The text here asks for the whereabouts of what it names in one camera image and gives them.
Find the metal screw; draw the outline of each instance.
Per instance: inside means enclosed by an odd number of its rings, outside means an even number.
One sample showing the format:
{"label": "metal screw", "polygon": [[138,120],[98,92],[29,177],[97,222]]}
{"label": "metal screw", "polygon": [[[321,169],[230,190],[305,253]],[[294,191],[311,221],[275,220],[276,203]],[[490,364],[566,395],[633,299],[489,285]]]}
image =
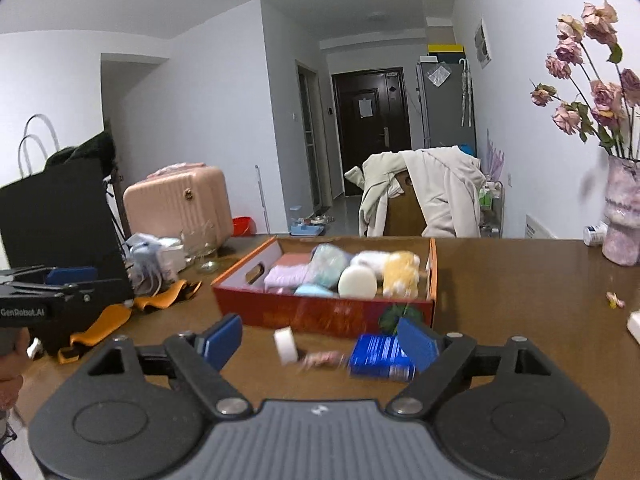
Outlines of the metal screw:
{"label": "metal screw", "polygon": [[249,403],[240,397],[227,397],[226,399],[220,399],[216,403],[216,409],[222,413],[222,415],[240,415],[240,413],[245,412],[248,407]]}
{"label": "metal screw", "polygon": [[422,403],[413,397],[399,397],[391,403],[391,410],[398,415],[415,415],[422,410]]}

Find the gray refrigerator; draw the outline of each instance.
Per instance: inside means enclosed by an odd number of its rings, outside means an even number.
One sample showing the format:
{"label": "gray refrigerator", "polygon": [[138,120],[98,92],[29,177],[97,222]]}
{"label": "gray refrigerator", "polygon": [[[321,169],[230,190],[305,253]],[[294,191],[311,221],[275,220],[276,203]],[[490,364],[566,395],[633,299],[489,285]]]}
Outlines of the gray refrigerator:
{"label": "gray refrigerator", "polygon": [[456,146],[466,144],[474,154],[476,150],[476,124],[474,120],[473,102],[471,109],[471,126],[468,111],[462,121],[462,64],[447,63],[450,75],[440,86],[429,80],[429,73],[438,66],[432,62],[418,62],[418,92],[422,109],[422,128],[424,147]]}

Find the vase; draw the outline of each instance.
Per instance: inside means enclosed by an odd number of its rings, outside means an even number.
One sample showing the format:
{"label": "vase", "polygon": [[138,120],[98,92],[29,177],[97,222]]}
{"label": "vase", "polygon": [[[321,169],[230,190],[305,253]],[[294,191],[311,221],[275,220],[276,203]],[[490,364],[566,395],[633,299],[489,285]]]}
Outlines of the vase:
{"label": "vase", "polygon": [[602,254],[616,264],[634,266],[640,262],[640,161],[609,156],[605,199],[609,230]]}

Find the dark brown door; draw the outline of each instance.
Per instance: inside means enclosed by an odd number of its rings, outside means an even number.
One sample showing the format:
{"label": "dark brown door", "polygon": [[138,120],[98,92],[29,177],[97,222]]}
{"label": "dark brown door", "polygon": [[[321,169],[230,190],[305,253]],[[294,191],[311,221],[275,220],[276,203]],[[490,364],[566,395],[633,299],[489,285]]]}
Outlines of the dark brown door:
{"label": "dark brown door", "polygon": [[[411,149],[402,68],[334,75],[342,167],[362,166],[369,155]],[[345,195],[362,194],[344,181]]]}

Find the wooden table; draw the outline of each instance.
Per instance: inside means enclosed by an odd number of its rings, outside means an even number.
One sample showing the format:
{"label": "wooden table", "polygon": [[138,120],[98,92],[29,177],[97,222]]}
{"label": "wooden table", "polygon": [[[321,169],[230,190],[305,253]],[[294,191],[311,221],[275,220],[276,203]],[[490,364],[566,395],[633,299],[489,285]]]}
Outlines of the wooden table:
{"label": "wooden table", "polygon": [[[260,239],[231,241],[235,255]],[[640,267],[608,262],[581,241],[439,239],[435,329],[463,332],[481,344],[500,345],[515,334],[528,336],[609,417],[611,440],[598,480],[640,480],[640,346],[626,330],[631,310],[640,309]],[[196,274],[187,271],[187,278]],[[605,294],[615,292],[625,310],[611,310]],[[157,344],[181,330],[200,331],[220,318],[208,286],[191,301],[163,312],[134,316],[120,332],[137,344]],[[272,331],[245,327],[242,346],[223,375],[258,406],[265,398],[377,398],[385,404],[402,384],[350,378],[347,372],[280,366]],[[353,341],[296,336],[309,351],[350,352]],[[29,421],[78,364],[36,362],[26,375],[18,408]]]}

